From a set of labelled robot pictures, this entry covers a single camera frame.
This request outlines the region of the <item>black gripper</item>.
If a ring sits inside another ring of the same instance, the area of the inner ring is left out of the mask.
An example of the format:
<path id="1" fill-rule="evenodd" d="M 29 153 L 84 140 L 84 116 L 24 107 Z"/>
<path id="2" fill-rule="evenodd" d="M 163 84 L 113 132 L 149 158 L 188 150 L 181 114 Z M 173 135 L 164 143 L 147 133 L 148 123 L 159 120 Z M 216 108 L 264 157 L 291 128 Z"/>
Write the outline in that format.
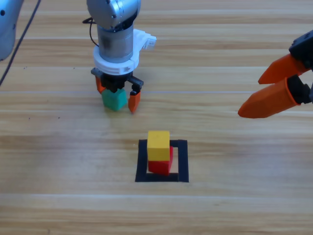
<path id="1" fill-rule="evenodd" d="M 131 113 L 137 110 L 141 99 L 141 88 L 144 82 L 135 76 L 133 72 L 124 75 L 111 75 L 100 71 L 98 68 L 93 68 L 91 74 L 95 76 L 98 92 L 101 94 L 104 90 L 109 90 L 116 93 L 118 89 L 122 89 L 126 82 L 132 84 L 132 91 L 128 100 L 128 108 Z"/>
<path id="2" fill-rule="evenodd" d="M 258 83 L 271 85 L 253 93 L 238 110 L 239 116 L 267 118 L 301 103 L 313 102 L 313 87 L 299 78 L 313 70 L 313 31 L 295 39 L 289 52 L 272 62 L 261 75 Z"/>

